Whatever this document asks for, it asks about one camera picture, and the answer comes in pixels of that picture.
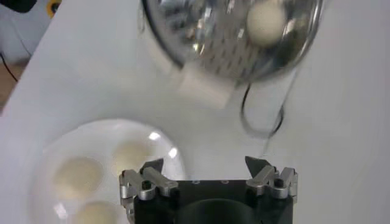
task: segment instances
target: wire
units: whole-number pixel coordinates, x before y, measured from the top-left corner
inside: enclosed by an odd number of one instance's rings
[[[2,60],[2,62],[3,62],[3,64],[4,64],[5,69],[6,69],[6,70],[8,71],[8,73],[12,76],[12,78],[14,79],[14,81],[15,81],[15,82],[18,82],[18,79],[13,75],[12,71],[10,70],[10,68],[8,68],[7,63],[5,62],[4,57],[3,57],[2,54],[0,54],[0,57],[1,57],[1,60]]]
[[[278,114],[278,119],[277,119],[277,123],[276,123],[277,125],[274,127],[273,130],[271,130],[271,131],[269,131],[269,130],[256,130],[256,129],[252,128],[252,126],[250,126],[248,120],[246,119],[246,115],[245,115],[245,102],[246,102],[246,99],[248,97],[250,87],[251,87],[251,84],[248,84],[248,87],[247,87],[245,94],[244,94],[244,97],[243,97],[243,101],[241,103],[241,109],[239,111],[239,118],[241,119],[241,123],[242,123],[245,131],[247,131],[248,134],[250,134],[254,137],[258,137],[258,138],[271,138],[279,131],[280,127],[282,126],[283,120],[285,118],[285,110],[282,106],[280,111],[279,111],[279,114]]]
[[[15,26],[15,22],[13,21],[13,19],[11,18],[11,25],[12,25],[12,28],[14,29],[16,35],[18,36],[18,39],[20,41],[20,43],[22,44],[22,47],[24,48],[24,50],[27,52],[27,54],[30,55],[30,57],[32,56],[32,54],[29,52],[29,50],[27,49],[26,45],[24,44],[22,38],[21,38],[21,35],[19,33],[19,30],[16,28]]]

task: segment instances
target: dough ball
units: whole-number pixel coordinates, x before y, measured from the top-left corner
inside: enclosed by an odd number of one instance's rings
[[[75,216],[75,224],[115,224],[115,206],[108,202],[92,202],[85,205]]]
[[[151,155],[151,150],[137,142],[127,142],[118,147],[113,154],[113,174],[119,176],[123,170],[138,171]]]
[[[255,3],[247,16],[250,40],[261,47],[272,46],[282,38],[286,20],[282,5],[272,0]]]
[[[96,160],[73,158],[59,168],[53,183],[61,199],[84,199],[98,188],[102,177],[102,165]]]

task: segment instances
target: white table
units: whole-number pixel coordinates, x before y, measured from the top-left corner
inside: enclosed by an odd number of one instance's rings
[[[190,178],[249,177],[244,156],[260,156],[267,140],[251,138],[241,127],[245,86],[224,110],[178,95],[137,38],[137,8],[128,0],[63,2],[0,120],[5,223],[28,223],[16,213],[27,212],[26,201],[14,198],[27,198],[43,147],[98,119],[132,119],[161,129],[177,144]],[[293,77],[253,88],[247,112],[255,126],[273,126]]]
[[[296,223],[390,223],[390,1],[328,6],[271,139],[299,173]]]

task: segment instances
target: white bowl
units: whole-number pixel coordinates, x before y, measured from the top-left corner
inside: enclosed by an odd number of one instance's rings
[[[163,158],[162,173],[168,178],[186,178],[180,151],[156,128],[122,119],[92,122],[63,135],[44,149],[30,187],[32,223],[72,223],[72,217],[81,207],[93,201],[112,203],[117,210],[118,223],[128,223],[126,212],[120,206],[118,177],[112,172],[112,154],[129,141],[142,142],[151,148],[148,161]],[[60,200],[54,192],[53,175],[63,162],[73,157],[93,158],[103,166],[102,183],[86,200]]]

